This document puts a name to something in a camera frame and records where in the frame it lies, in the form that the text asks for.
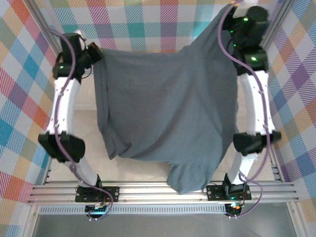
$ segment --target plaid wall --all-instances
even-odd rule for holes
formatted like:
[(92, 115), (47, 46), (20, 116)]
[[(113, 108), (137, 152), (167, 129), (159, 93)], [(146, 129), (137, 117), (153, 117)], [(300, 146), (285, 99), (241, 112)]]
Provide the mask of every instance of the plaid wall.
[(15, 237), (48, 161), (37, 136), (49, 121), (56, 56), (22, 0), (0, 4), (0, 237)]
[(316, 0), (296, 0), (269, 49), (276, 154), (316, 231)]
[[(194, 40), (231, 0), (50, 0), (51, 26), (82, 29), (88, 42), (119, 50), (175, 52)], [(282, 0), (260, 0), (273, 19)]]

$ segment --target wire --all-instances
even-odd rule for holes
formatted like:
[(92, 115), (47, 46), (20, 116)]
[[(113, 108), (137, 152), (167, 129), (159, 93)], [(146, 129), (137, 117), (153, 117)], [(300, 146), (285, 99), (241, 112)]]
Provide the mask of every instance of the wire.
[(90, 75), (91, 75), (91, 73), (92, 73), (92, 67), (90, 67), (90, 73), (89, 73), (89, 75), (87, 75), (86, 77), (83, 77), (83, 78), (81, 78), (81, 79), (85, 79), (85, 78), (87, 78), (88, 76), (90, 76)]
[(268, 159), (268, 155), (269, 155), (269, 149), (270, 149), (270, 136), (269, 136), (269, 129), (268, 129), (268, 111), (267, 111), (267, 105), (266, 105), (266, 98), (265, 98), (265, 95), (264, 95), (264, 91), (263, 91), (263, 88), (262, 88), (262, 85), (261, 85), (261, 82), (260, 82), (260, 79), (258, 77), (258, 75), (256, 74), (256, 72), (250, 67), (248, 66), (247, 64), (245, 64), (244, 62), (234, 58), (233, 56), (231, 56), (224, 48), (223, 46), (223, 42), (222, 42), (222, 29), (223, 29), (223, 24), (224, 24), (224, 21), (225, 21), (225, 18), (228, 16), (228, 14), (230, 13), (230, 11), (233, 9), (233, 7), (235, 7), (237, 4), (243, 2), (244, 0), (236, 0), (234, 3), (232, 3), (227, 9), (226, 11), (224, 12), (220, 22), (219, 22), (219, 26), (218, 26), (218, 31), (217, 31), (217, 41), (218, 41), (218, 44), (222, 50), (222, 52), (228, 57), (230, 58), (231, 60), (233, 60), (234, 62), (242, 65), (243, 67), (245, 67), (246, 69), (248, 69), (251, 74), (254, 76), (254, 78), (256, 79), (256, 82), (258, 84), (258, 87), (259, 87), (259, 93), (261, 94), (261, 97), (262, 97), (262, 104), (263, 104), (263, 113), (264, 113), (264, 129), (266, 131), (266, 134), (267, 134), (267, 145), (266, 145), (266, 153), (265, 153), (265, 156), (264, 156), (264, 159), (262, 161), (262, 163), (260, 164), (258, 170), (256, 171), (256, 173), (251, 177), (251, 178), (247, 178), (244, 174), (242, 174), (241, 172), (239, 173), (239, 179), (243, 182), (250, 182), (250, 183), (253, 183), (253, 184), (256, 184), (260, 187), (260, 196), (258, 198), (258, 201), (253, 205), (253, 207), (248, 210), (247, 212), (239, 215), (238, 217), (242, 217), (242, 216), (245, 216), (246, 214), (248, 214), (249, 212), (251, 212), (258, 204), (259, 204), (259, 201), (261, 200), (262, 198), (262, 195), (263, 195), (263, 187), (258, 184), (257, 182), (254, 182), (254, 179), (258, 177), (258, 175), (261, 173), (265, 163), (267, 162), (267, 159)]
[(98, 191), (101, 191), (101, 192), (104, 192), (106, 195), (108, 195), (110, 197), (110, 206), (109, 208), (107, 208), (107, 211), (99, 218), (95, 218), (96, 221), (98, 220), (101, 220), (103, 219), (104, 217), (106, 217), (108, 215), (108, 213), (111, 211), (112, 209), (112, 206), (113, 206), (113, 197), (112, 195), (106, 191), (106, 190), (103, 190), (101, 188), (98, 188), (98, 187), (95, 187), (89, 183), (87, 183), (85, 180), (83, 180), (77, 173), (77, 165), (75, 163), (75, 161), (72, 159), (72, 157), (68, 154), (68, 152), (66, 151), (66, 149), (64, 148), (64, 146), (61, 144), (60, 142), (60, 137), (59, 137), (59, 134), (58, 134), (58, 110), (59, 110), (59, 104), (60, 104), (60, 100), (61, 100), (61, 97), (64, 95), (64, 92), (70, 82), (70, 80), (72, 79), (72, 76), (73, 76), (73, 73), (75, 71), (75, 65), (76, 65), (76, 56), (75, 56), (75, 51), (74, 51), (74, 48), (72, 47), (72, 45), (70, 44), (69, 40), (61, 33), (59, 33), (58, 31), (54, 30), (53, 28), (48, 28), (52, 34), (60, 37), (65, 43), (66, 45), (68, 46), (69, 50), (70, 50), (70, 53), (71, 53), (71, 58), (72, 58), (72, 64), (71, 64), (71, 68), (70, 68), (70, 72), (69, 72), (69, 75), (67, 77), (67, 80), (64, 84), (64, 86), (62, 87), (57, 99), (56, 99), (56, 106), (55, 106), (55, 113), (54, 113), (54, 128), (55, 128), (55, 139), (56, 139), (56, 143), (57, 143), (57, 146), (58, 148), (60, 149), (60, 151), (62, 152), (62, 154), (67, 158), (67, 160), (69, 160), (71, 162), (71, 165), (69, 166), (69, 169), (72, 171), (72, 173), (75, 175), (75, 177), (82, 183), (82, 184), (85, 184), (87, 185), (88, 187), (91, 187), (93, 189), (96, 189)]

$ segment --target metal extrusion bar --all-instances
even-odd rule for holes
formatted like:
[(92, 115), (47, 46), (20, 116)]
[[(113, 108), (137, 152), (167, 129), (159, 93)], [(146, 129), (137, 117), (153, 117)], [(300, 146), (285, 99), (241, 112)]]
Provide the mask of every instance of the metal extrusion bar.
[[(110, 214), (145, 214), (145, 215), (170, 215), (170, 214), (225, 214), (224, 204), (178, 204), (178, 205), (114, 205)], [(85, 205), (42, 205), (39, 215), (81, 215), (85, 214)]]
[[(278, 181), (259, 182), (263, 186), (263, 197), (261, 202), (289, 202), (298, 201), (299, 197), (292, 183)], [(43, 186), (34, 186), (31, 193), (30, 205), (64, 205), (83, 204), (76, 203), (77, 182), (54, 182)], [(103, 186), (119, 186), (120, 204), (206, 204), (206, 203), (233, 203), (233, 200), (208, 201), (207, 196), (201, 191), (179, 194), (165, 182), (103, 182)], [(260, 196), (260, 188), (256, 185), (249, 185), (252, 200), (247, 203), (254, 203)]]

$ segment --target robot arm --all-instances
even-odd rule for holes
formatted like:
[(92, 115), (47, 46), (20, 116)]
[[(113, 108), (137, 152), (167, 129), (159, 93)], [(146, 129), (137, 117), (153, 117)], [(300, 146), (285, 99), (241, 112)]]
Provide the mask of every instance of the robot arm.
[[(70, 167), (71, 162), (69, 162), (61, 153), (55, 140), (55, 126), (57, 126), (60, 141), (66, 151), (76, 162), (77, 175), (79, 175), (88, 184), (96, 186), (99, 181), (99, 177), (93, 172), (84, 157), (84, 141), (74, 136), (73, 122), (76, 97), (81, 86), (81, 77), (84, 74), (84, 69), (91, 67), (92, 64), (100, 60), (102, 58), (102, 53), (96, 45), (94, 45), (94, 43), (86, 46), (86, 38), (80, 30), (74, 33), (65, 34), (65, 36), (75, 50), (76, 69), (73, 78), (69, 81), (66, 89), (64, 90), (64, 95), (60, 97), (57, 121), (55, 121), (54, 115), (56, 111), (57, 98), (66, 83), (72, 62), (68, 47), (63, 43), (63, 41), (61, 41), (63, 47), (63, 62), (56, 62), (53, 68), (55, 94), (52, 115), (46, 129), (46, 133), (39, 135), (39, 142), (52, 158), (56, 158), (59, 162), (64, 163), (67, 167)], [(79, 185), (87, 188), (87, 185), (83, 183), (80, 183)]]
[[(224, 22), (224, 30), (232, 34), (233, 56), (249, 65), (257, 74), (266, 98), (267, 123), (271, 143), (281, 138), (275, 132), (268, 100), (268, 58), (260, 47), (262, 36), (269, 26), (268, 12), (258, 6), (258, 0), (245, 0), (233, 8)], [(254, 76), (244, 67), (235, 63), (238, 78), (245, 93), (247, 109), (247, 131), (234, 135), (236, 156), (232, 168), (225, 176), (223, 185), (229, 190), (232, 186), (240, 186), (244, 190), (239, 174), (247, 176), (259, 153), (266, 146), (267, 134), (264, 127), (264, 109), (262, 95)]]

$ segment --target black mounting plate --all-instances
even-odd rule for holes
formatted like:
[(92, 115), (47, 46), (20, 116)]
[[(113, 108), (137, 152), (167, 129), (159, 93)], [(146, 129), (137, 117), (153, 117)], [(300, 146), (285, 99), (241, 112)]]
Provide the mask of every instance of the black mounting plate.
[[(207, 185), (206, 186), (206, 194), (207, 194), (208, 201), (230, 200), (225, 195), (225, 192), (223, 190), (222, 185)], [(251, 193), (250, 193), (250, 188), (248, 185), (245, 187), (244, 197), (239, 196), (239, 197), (234, 198), (234, 200), (243, 200), (243, 199), (251, 200)]]
[[(103, 190), (108, 191), (112, 197), (113, 202), (119, 201), (119, 187), (102, 187)], [(96, 196), (87, 196), (87, 195), (76, 195), (75, 202), (103, 202), (104, 201), (104, 195), (99, 195), (96, 199)], [(106, 195), (105, 202), (110, 202), (110, 197)]]

